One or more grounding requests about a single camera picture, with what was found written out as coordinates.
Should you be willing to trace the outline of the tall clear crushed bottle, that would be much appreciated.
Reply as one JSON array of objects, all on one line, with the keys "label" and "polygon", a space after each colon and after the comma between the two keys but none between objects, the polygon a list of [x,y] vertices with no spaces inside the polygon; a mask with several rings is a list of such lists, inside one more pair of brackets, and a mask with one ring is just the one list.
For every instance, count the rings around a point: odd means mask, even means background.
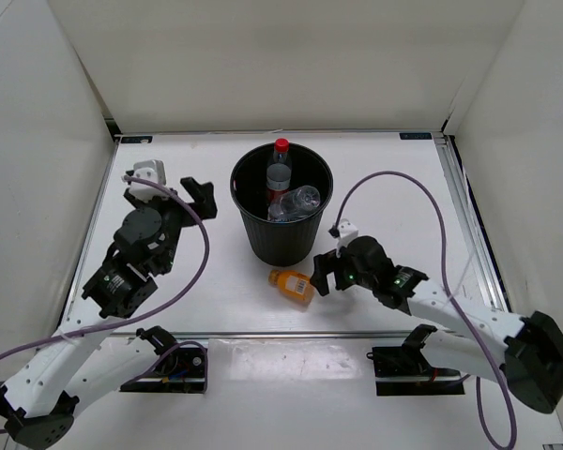
[{"label": "tall clear crushed bottle", "polygon": [[268,216],[306,218],[320,206],[321,196],[316,187],[302,186],[282,194],[268,207]]}]

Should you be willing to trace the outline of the right aluminium frame rail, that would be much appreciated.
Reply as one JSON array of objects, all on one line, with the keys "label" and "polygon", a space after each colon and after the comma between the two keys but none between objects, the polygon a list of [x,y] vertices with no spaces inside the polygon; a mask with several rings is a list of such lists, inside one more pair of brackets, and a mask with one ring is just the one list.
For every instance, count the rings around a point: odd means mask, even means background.
[{"label": "right aluminium frame rail", "polygon": [[476,280],[479,298],[486,306],[511,312],[509,297],[496,265],[495,255],[479,214],[455,137],[435,133],[434,142],[464,234],[465,245],[471,257],[465,279]]}]

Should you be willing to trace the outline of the front aluminium rail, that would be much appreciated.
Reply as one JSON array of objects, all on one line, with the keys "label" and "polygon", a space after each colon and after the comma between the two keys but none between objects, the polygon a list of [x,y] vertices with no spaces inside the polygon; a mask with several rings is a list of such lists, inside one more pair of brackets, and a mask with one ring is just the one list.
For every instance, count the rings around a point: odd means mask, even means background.
[{"label": "front aluminium rail", "polygon": [[230,339],[277,339],[277,338],[299,338],[299,339],[384,339],[384,338],[406,338],[411,333],[410,330],[389,330],[389,331],[343,331],[343,332],[172,332],[177,340],[207,340],[212,338]]}]

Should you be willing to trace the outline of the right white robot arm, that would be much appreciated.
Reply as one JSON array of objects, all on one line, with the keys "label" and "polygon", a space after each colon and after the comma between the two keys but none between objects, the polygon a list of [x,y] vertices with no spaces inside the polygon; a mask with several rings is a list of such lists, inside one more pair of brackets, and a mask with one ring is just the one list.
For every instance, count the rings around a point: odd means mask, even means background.
[{"label": "right white robot arm", "polygon": [[552,413],[563,398],[563,332],[550,316],[525,317],[476,304],[456,304],[433,280],[396,265],[370,236],[314,257],[312,286],[329,293],[327,277],[344,291],[370,291],[385,307],[424,319],[403,344],[403,365],[422,375],[452,368],[500,382],[538,413]]}]

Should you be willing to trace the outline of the black plastic waste bin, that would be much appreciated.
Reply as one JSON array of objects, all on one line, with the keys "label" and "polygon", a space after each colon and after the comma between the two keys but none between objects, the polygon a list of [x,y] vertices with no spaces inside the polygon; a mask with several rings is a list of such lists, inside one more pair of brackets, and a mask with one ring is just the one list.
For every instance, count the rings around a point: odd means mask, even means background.
[{"label": "black plastic waste bin", "polygon": [[312,250],[321,218],[333,192],[332,171],[310,148],[289,144],[293,169],[290,188],[310,185],[321,195],[320,206],[308,217],[290,222],[271,222],[267,216],[266,165],[272,157],[272,142],[242,156],[232,169],[230,192],[243,220],[251,249],[264,263],[291,266]]}]

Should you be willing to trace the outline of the orange juice bottle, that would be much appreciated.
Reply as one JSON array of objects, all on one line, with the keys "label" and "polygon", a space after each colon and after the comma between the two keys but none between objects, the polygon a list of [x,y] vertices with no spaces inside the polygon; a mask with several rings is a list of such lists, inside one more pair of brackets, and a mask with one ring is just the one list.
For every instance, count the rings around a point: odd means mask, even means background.
[{"label": "orange juice bottle", "polygon": [[303,309],[306,309],[314,298],[315,290],[310,279],[294,270],[273,269],[268,275],[268,283],[284,298]]}]

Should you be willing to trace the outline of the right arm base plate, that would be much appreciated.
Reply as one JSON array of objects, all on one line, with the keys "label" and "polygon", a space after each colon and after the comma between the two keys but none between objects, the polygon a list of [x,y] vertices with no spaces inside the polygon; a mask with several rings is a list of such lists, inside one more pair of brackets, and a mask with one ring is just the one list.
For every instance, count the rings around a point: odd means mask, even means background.
[{"label": "right arm base plate", "polygon": [[373,363],[378,397],[432,397],[464,394],[464,375],[455,369],[418,366],[401,347],[372,347],[366,353]]}]

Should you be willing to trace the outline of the red label clear bottle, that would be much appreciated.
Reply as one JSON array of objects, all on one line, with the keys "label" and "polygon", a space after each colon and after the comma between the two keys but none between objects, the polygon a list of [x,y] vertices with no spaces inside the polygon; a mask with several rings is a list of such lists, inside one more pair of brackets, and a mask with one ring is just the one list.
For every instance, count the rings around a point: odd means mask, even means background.
[{"label": "red label clear bottle", "polygon": [[268,204],[290,190],[291,178],[290,143],[285,138],[279,138],[274,142],[266,165],[266,200]]}]

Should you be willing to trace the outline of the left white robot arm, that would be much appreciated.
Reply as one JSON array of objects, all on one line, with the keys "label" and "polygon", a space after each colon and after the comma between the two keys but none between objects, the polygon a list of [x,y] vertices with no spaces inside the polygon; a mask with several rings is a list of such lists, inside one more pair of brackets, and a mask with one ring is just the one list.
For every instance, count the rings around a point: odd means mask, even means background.
[{"label": "left white robot arm", "polygon": [[171,272],[182,230],[217,215],[214,186],[181,179],[192,198],[186,203],[162,181],[129,174],[124,180],[133,209],[81,299],[51,337],[31,343],[33,358],[0,382],[3,431],[28,449],[55,445],[81,412],[121,386],[150,374],[183,377],[190,367],[182,343],[160,326],[138,329],[119,351],[104,341],[142,319],[136,311],[156,291],[155,278]]}]

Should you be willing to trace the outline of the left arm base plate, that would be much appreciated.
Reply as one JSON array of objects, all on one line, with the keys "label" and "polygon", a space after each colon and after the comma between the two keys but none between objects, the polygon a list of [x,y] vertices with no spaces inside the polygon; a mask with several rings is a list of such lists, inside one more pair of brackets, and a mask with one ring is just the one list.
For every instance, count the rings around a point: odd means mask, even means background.
[{"label": "left arm base plate", "polygon": [[122,393],[203,395],[208,388],[208,349],[183,341],[154,369],[123,384]]}]

